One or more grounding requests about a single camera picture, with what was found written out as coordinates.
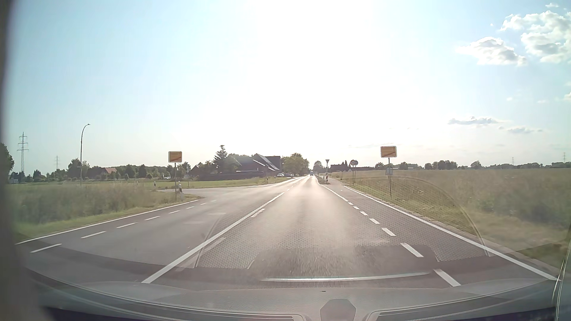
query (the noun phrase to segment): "field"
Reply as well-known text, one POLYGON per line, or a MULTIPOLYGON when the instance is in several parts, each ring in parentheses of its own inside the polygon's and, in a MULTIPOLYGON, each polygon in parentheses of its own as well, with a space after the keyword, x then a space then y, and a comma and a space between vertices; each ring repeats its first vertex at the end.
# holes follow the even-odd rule
MULTIPOLYGON (((180 182, 183 188, 253 186, 279 183, 287 178, 251 178, 213 182, 180 182)), ((174 188, 175 183, 151 179, 107 182, 26 183, 7 186, 16 239, 24 240, 52 232, 101 222, 187 202, 195 195, 156 190, 174 188)))
MULTIPOLYGON (((343 173, 350 186, 351 175, 343 173)), ((384 171, 355 175, 355 189, 552 266, 561 263, 571 223, 571 170, 395 170, 392 190, 384 171)))

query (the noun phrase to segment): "house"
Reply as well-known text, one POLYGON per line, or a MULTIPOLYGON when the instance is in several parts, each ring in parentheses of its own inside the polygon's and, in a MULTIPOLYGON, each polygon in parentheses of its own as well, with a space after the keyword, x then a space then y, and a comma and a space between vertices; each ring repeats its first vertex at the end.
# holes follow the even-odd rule
POLYGON ((238 169, 236 172, 263 172, 264 176, 275 176, 280 172, 280 156, 265 157, 260 154, 253 156, 236 156, 238 169))

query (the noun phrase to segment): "road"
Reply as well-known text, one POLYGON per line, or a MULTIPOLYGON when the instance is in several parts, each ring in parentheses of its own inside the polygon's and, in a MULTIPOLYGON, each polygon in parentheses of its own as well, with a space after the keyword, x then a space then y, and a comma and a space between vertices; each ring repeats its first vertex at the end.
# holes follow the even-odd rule
POLYGON ((553 278, 341 183, 313 176, 184 190, 191 203, 17 245, 28 268, 73 283, 202 289, 446 288, 553 278))

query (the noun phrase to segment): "lamp post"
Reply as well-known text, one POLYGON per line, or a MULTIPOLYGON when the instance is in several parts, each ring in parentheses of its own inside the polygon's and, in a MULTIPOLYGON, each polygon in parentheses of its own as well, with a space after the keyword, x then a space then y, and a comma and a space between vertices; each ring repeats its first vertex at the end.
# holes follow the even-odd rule
POLYGON ((79 185, 81 186, 82 182, 83 182, 83 131, 85 130, 85 127, 89 126, 91 124, 87 124, 83 127, 83 130, 81 131, 81 145, 79 147, 79 185))

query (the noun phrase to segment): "yellow sign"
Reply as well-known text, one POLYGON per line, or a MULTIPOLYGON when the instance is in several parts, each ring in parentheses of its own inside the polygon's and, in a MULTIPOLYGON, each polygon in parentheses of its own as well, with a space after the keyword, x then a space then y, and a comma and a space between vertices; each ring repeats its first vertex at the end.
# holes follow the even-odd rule
POLYGON ((396 157, 396 146, 381 146, 381 157, 396 157))
POLYGON ((170 151, 170 152, 168 152, 168 162, 169 163, 182 163, 182 152, 181 151, 170 151))

